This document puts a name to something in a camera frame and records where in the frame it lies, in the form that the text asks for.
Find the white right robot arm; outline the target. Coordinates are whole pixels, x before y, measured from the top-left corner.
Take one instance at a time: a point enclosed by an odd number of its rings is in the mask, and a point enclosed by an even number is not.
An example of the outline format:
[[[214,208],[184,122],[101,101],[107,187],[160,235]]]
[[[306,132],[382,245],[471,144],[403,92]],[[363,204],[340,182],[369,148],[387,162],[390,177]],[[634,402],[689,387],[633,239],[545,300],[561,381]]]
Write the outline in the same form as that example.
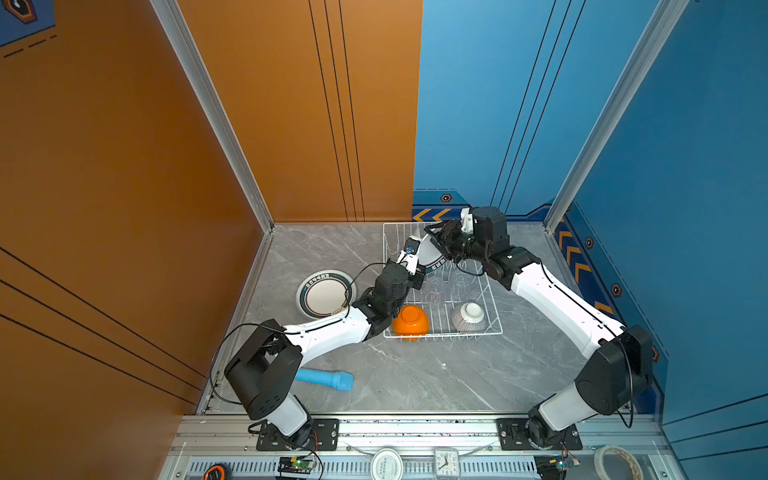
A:
[[[572,425],[609,416],[634,402],[654,380],[651,335],[588,304],[529,250],[511,244],[505,222],[467,229],[457,220],[425,228],[430,243],[455,264],[472,260],[505,289],[536,307],[577,347],[586,363],[563,390],[528,413],[527,436],[541,449],[558,445]]]

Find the white plate teal rim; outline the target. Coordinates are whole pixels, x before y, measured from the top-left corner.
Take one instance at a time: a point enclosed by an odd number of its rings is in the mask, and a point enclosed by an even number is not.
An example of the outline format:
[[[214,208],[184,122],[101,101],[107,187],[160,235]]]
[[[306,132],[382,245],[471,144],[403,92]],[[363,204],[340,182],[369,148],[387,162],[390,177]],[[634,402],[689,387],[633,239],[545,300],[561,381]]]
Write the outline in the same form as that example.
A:
[[[303,317],[318,320],[346,309],[356,295],[357,286],[349,274],[326,269],[311,274],[298,285],[295,303]]]

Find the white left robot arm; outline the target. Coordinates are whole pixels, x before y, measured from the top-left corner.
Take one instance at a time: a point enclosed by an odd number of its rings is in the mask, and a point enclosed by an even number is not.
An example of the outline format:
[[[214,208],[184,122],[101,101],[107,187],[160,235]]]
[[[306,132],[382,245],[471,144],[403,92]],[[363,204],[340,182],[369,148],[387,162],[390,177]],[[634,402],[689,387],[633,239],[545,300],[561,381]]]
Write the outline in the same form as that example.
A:
[[[277,428],[290,444],[305,446],[312,417],[291,387],[300,368],[336,349],[363,343],[390,328],[411,290],[426,275],[388,261],[360,298],[338,314],[298,325],[281,326],[270,319],[257,326],[229,360],[224,375],[250,419]]]

